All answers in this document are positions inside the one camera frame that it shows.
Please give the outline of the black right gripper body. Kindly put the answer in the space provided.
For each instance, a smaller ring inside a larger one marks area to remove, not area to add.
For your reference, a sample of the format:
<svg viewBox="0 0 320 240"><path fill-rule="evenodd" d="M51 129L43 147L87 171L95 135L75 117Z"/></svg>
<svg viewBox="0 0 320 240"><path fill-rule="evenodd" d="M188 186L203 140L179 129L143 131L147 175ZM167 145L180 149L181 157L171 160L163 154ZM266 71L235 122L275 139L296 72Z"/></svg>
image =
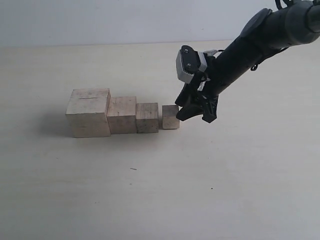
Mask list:
<svg viewBox="0 0 320 240"><path fill-rule="evenodd" d="M265 43L250 37L237 37L214 58L192 51L192 99L213 99L251 69L262 57Z"/></svg>

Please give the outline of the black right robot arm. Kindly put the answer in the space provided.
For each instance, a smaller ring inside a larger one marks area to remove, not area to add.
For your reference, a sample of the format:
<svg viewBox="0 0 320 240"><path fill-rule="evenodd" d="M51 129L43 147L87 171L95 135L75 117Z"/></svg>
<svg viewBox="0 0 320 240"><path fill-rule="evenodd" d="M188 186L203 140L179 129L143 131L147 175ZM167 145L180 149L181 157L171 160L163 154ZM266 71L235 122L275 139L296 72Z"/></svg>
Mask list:
<svg viewBox="0 0 320 240"><path fill-rule="evenodd" d="M225 49L196 51L182 45L176 57L177 78L184 86L175 100L181 109L176 118L195 116L211 123L217 118L219 94L247 71L293 46L313 43L320 37L320 2L286 0L277 10L263 8Z"/></svg>

